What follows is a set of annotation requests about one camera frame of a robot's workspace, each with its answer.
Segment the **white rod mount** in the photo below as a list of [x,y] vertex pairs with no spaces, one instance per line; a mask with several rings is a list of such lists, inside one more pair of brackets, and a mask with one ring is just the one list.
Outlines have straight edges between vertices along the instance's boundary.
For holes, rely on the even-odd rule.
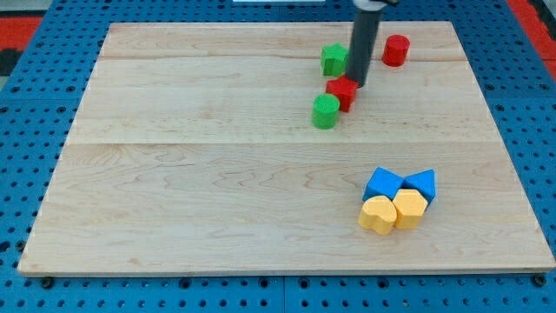
[[387,6],[396,6],[400,0],[353,0],[359,10],[383,10]]

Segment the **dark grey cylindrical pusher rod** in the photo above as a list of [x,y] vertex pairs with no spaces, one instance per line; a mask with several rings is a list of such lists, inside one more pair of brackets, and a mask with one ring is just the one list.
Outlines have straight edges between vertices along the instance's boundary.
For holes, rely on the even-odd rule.
[[347,55],[346,77],[363,87],[374,51],[382,10],[357,9]]

